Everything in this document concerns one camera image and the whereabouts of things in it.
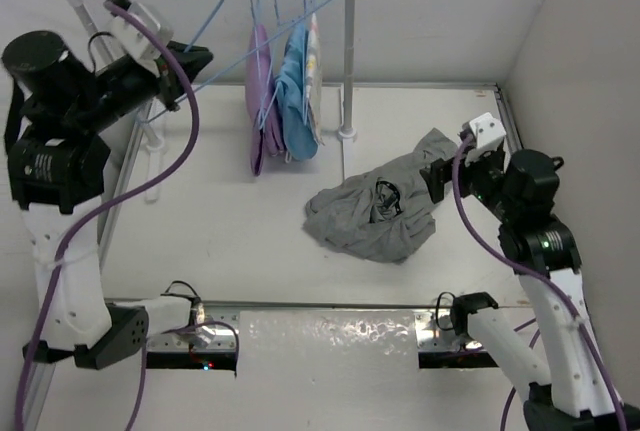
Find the grey t shirt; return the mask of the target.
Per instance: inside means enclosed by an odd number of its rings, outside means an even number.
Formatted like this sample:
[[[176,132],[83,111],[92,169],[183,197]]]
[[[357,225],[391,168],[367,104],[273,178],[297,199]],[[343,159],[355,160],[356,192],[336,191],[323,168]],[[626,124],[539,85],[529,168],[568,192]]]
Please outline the grey t shirt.
[[[318,192],[305,205],[303,229],[354,257],[406,261],[436,232],[436,205],[420,172],[456,151],[454,141],[431,129],[412,152]]]

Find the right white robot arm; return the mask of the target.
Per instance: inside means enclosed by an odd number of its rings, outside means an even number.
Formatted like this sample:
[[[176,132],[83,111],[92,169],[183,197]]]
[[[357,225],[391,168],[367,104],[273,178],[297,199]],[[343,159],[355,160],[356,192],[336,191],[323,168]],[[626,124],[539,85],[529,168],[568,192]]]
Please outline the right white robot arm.
[[[473,196],[500,222],[492,256],[511,268],[534,312],[539,358],[506,323],[486,292],[454,299],[454,331],[482,344],[511,382],[531,430],[636,430],[638,407],[619,396],[597,347],[583,295],[581,258],[569,228],[552,212],[563,161],[534,150],[487,152],[470,164],[462,147],[420,174],[435,202],[453,185],[455,205]]]

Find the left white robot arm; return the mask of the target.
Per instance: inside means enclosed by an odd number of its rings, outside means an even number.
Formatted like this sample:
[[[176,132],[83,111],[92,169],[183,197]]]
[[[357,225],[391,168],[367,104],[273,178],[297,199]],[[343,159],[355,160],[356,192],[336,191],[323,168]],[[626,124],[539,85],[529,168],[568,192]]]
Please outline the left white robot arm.
[[[173,41],[157,72],[129,56],[92,71],[49,30],[23,34],[4,49],[13,80],[4,135],[10,190],[32,237],[42,311],[26,359],[70,358],[100,370],[136,354],[149,335],[191,323],[185,297],[104,299],[97,217],[107,208],[103,171],[111,150],[101,134],[151,100],[173,106],[212,58],[207,48]]]

